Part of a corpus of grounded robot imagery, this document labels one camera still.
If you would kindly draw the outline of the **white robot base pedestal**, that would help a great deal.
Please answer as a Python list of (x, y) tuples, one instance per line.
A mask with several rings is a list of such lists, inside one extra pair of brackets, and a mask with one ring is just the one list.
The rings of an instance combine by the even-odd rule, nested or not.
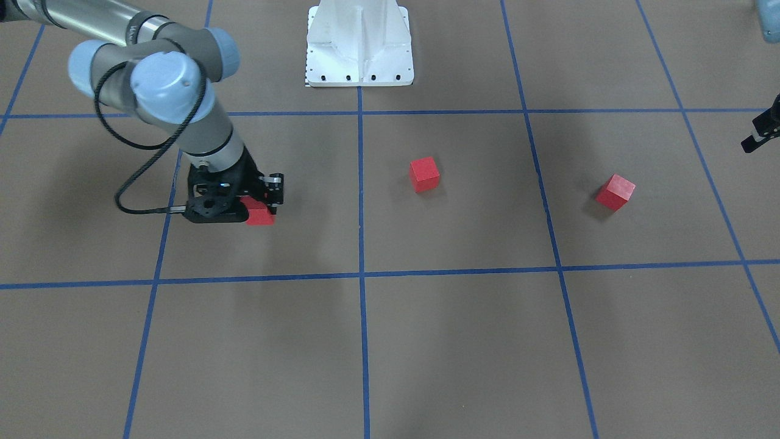
[(307, 13), (307, 87), (413, 84), (409, 12), (396, 1), (320, 1)]

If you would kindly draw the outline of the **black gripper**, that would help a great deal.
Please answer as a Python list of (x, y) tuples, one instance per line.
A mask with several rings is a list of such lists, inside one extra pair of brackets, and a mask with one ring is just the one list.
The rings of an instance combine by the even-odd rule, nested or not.
[(245, 222), (250, 217), (242, 203), (246, 196), (262, 201), (272, 216), (284, 204), (284, 174), (261, 175), (246, 149), (236, 164), (223, 171), (209, 172), (203, 166), (190, 166), (186, 183), (184, 217), (192, 223)]

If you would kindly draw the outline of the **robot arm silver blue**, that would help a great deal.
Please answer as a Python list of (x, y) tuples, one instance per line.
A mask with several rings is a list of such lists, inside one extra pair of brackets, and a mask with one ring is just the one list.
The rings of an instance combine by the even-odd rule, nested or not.
[[(214, 83), (240, 65), (220, 28), (192, 29), (123, 1), (3, 1), (2, 22), (34, 21), (87, 37), (68, 58), (76, 89), (101, 125), (153, 156), (117, 189), (115, 205), (137, 216), (178, 214), (192, 223), (271, 225), (284, 175), (259, 172)], [(184, 205), (131, 209), (122, 196), (172, 147), (190, 161)]]

